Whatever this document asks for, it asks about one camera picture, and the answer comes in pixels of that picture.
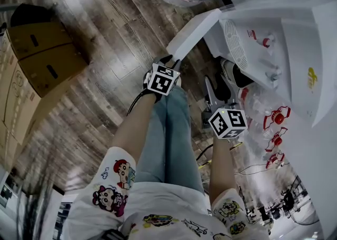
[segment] person's left arm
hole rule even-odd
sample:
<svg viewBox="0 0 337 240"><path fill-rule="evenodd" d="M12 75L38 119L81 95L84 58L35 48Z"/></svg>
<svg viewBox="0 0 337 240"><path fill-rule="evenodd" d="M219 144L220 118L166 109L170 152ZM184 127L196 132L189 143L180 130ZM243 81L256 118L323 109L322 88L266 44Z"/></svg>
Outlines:
<svg viewBox="0 0 337 240"><path fill-rule="evenodd" d="M143 96L119 127L93 180L72 204L63 227L66 240L118 233L155 101L154 94Z"/></svg>

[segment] wooden floor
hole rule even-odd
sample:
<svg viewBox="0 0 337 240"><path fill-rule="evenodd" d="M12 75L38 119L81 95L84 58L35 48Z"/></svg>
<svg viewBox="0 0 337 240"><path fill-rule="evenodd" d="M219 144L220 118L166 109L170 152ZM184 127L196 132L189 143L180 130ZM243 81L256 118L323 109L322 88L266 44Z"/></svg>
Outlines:
<svg viewBox="0 0 337 240"><path fill-rule="evenodd" d="M133 99L142 89L142 78L155 56L196 14L223 6L209 0L192 8L179 8L162 0L0 0L0 3L30 3L52 8L66 25L75 43L91 64L78 76L26 147L16 168L23 175L31 155L44 160L41 153L61 157L55 163L55 184L65 191L85 187L95 175L118 126ZM11 14L0 15L9 22ZM205 108L203 77L219 68L203 41L199 42L182 65L182 86L187 91L192 120L192 143L198 155L212 143L211 134L201 130L200 113ZM243 151L233 153L237 171L250 165ZM285 170L277 184L282 190L293 177ZM201 170L205 186L210 167ZM237 179L251 189L247 177ZM259 192L249 195L259 197Z"/></svg>

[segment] white t-shirt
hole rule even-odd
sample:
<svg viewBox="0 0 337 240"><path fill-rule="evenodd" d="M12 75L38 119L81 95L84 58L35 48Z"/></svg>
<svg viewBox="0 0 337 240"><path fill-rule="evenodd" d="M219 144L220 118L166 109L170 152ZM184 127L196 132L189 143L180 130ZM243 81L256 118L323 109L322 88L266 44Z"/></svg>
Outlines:
<svg viewBox="0 0 337 240"><path fill-rule="evenodd" d="M165 183L135 183L135 160L112 147L91 183L76 198L63 228L66 240L264 240L251 224L237 191L222 193L207 214L205 196Z"/></svg>

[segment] person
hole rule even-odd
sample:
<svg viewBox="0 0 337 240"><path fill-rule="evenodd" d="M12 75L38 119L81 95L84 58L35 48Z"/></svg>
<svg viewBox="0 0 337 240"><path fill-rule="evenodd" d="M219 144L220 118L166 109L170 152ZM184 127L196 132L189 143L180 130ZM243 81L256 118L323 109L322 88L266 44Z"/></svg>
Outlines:
<svg viewBox="0 0 337 240"><path fill-rule="evenodd" d="M192 150L187 95L179 86L161 99L149 92L73 203L64 239L269 239L245 214L229 149L229 141L214 138L211 216Z"/></svg>

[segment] leg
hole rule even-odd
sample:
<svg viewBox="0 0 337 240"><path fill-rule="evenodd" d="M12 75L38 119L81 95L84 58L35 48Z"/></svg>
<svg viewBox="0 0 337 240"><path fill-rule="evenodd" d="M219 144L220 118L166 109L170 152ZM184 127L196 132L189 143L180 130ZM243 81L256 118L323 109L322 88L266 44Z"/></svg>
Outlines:
<svg viewBox="0 0 337 240"><path fill-rule="evenodd" d="M165 182L204 193L192 150L187 96L178 86L167 97Z"/></svg>
<svg viewBox="0 0 337 240"><path fill-rule="evenodd" d="M135 182L165 180L166 97L154 105L145 145L137 164Z"/></svg>

